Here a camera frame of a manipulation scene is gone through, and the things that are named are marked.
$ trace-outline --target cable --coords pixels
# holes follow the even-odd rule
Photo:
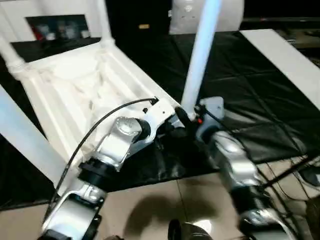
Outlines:
[[[320,159],[318,159],[318,160],[317,160],[316,162],[314,162],[313,164],[307,164],[307,167],[314,166],[317,162],[319,162],[319,160],[320,160]],[[290,161],[291,161],[291,166],[292,166],[293,164],[295,164],[292,159],[291,159]],[[305,186],[308,187],[308,188],[311,188],[311,189],[314,189],[314,190],[320,192],[320,188],[309,184],[308,182],[306,182],[306,181],[303,180],[303,179],[301,180],[301,176],[300,176],[299,172],[294,172],[293,175],[294,175],[294,177],[295,177],[302,185],[305,185]]]
[[[158,99],[156,98],[143,98],[143,99],[139,99],[139,100],[135,100],[135,101],[130,101],[130,102],[127,102],[121,106],[118,106],[117,108],[113,109],[112,111],[108,112],[106,115],[104,115],[103,117],[101,117],[92,127],[91,129],[87,132],[87,134],[83,137],[83,139],[80,141],[80,143],[78,144],[78,146],[76,147],[76,149],[74,150],[73,154],[71,155],[68,163],[66,164],[64,170],[63,170],[63,173],[60,177],[60,180],[58,182],[58,184],[56,185],[56,188],[55,188],[55,191],[54,191],[54,194],[50,200],[50,203],[45,211],[45,214],[44,214],[44,219],[45,220],[47,218],[47,216],[49,215],[51,209],[52,209],[52,205],[54,204],[55,202],[55,199],[56,197],[58,196],[58,191],[68,173],[68,170],[74,160],[74,158],[76,157],[78,151],[80,150],[80,148],[82,147],[82,145],[85,143],[85,141],[88,139],[88,137],[92,134],[92,132],[99,126],[99,124],[102,123],[103,120],[105,120],[107,117],[109,117],[110,115],[114,114],[115,112],[119,111],[120,109],[123,109],[125,107],[128,107],[132,104],[137,104],[137,103],[141,103],[141,102],[151,102],[151,104],[153,105],[154,103],[156,103],[156,101],[158,101]]]
[[[307,163],[313,161],[319,155],[318,152],[313,152],[308,155],[305,159],[301,160],[299,163],[292,165],[289,169],[282,172],[280,175],[276,176],[274,179],[271,179],[267,183],[264,184],[264,188],[270,187],[271,185],[275,184],[276,182],[280,181],[281,179],[293,174],[294,172],[300,171],[307,167]]]
[[[242,146],[243,146],[243,148],[244,148],[244,150],[245,150],[248,158],[252,161],[251,153],[250,153],[249,149],[246,147],[246,145],[243,143],[243,141],[241,141],[237,136],[235,136],[235,135],[233,134],[233,132],[232,132],[219,118],[217,118],[217,117],[214,116],[211,112],[209,112],[204,105],[200,105],[200,106],[198,105],[196,110],[197,110],[197,111],[203,111],[204,113],[208,114],[211,118],[213,118],[215,121],[217,121],[227,132],[229,132],[236,140],[238,140],[238,141],[242,144]],[[266,182],[269,182],[269,179],[264,175],[264,173],[263,173],[258,167],[257,167],[257,170],[258,170],[259,174],[265,179],[265,181],[266,181]],[[295,230],[293,229],[293,227],[288,223],[288,221],[287,221],[284,217],[282,217],[282,215],[281,215],[281,213],[279,212],[279,210],[277,210],[277,208],[275,208],[275,207],[274,207],[274,209],[278,212],[278,215],[279,215],[279,217],[281,218],[281,220],[286,224],[286,226],[287,226],[287,227],[290,229],[290,231],[296,236],[296,238],[299,239],[299,240],[302,240],[302,239],[303,239],[303,234],[302,234],[303,231],[302,231],[302,229],[300,228],[300,226],[299,226],[296,218],[294,217],[294,214],[293,214],[293,213],[291,212],[291,210],[288,208],[288,206],[286,205],[285,201],[284,201],[283,198],[280,196],[280,194],[278,193],[278,191],[274,188],[274,186],[271,185],[270,188],[272,189],[272,191],[274,192],[274,194],[276,195],[276,197],[279,199],[279,201],[280,201],[281,205],[283,206],[283,208],[285,209],[288,217],[291,219],[293,225],[295,226],[296,231],[295,231]]]
[[[258,169],[258,173],[264,178],[264,180],[265,180],[266,182],[268,182],[269,179],[266,177],[266,175],[265,175],[259,168],[257,168],[257,169]],[[272,191],[274,192],[274,194],[276,195],[276,197],[279,199],[281,205],[283,206],[284,210],[285,210],[286,213],[287,213],[287,217],[290,218],[290,220],[292,221],[292,223],[293,223],[293,225],[295,226],[295,228],[296,228],[297,231],[295,231],[295,230],[293,229],[293,227],[288,223],[288,221],[287,221],[285,218],[282,218],[281,220],[282,220],[282,221],[285,223],[285,225],[290,229],[290,231],[291,231],[292,233],[294,233],[294,235],[296,236],[297,239],[302,240],[302,239],[303,239],[303,234],[302,234],[303,231],[302,231],[302,229],[300,228],[300,225],[298,224],[296,218],[294,217],[293,212],[289,209],[289,207],[288,207],[287,204],[285,203],[284,199],[280,196],[279,192],[275,189],[275,187],[274,187],[273,185],[271,185],[270,188],[272,189]]]
[[[269,168],[269,170],[271,171],[271,173],[273,174],[273,176],[276,177],[276,174],[275,174],[274,170],[271,168],[271,166],[270,166],[268,163],[267,163],[266,165],[268,166],[268,168]],[[305,199],[297,199],[297,198],[294,198],[294,197],[289,196],[289,195],[284,191],[284,189],[281,187],[280,182],[277,182],[277,185],[279,186],[281,192],[282,192],[288,199],[290,199],[290,200],[292,200],[292,201],[298,201],[298,202],[306,202],[306,201],[307,201],[307,200],[305,200]]]

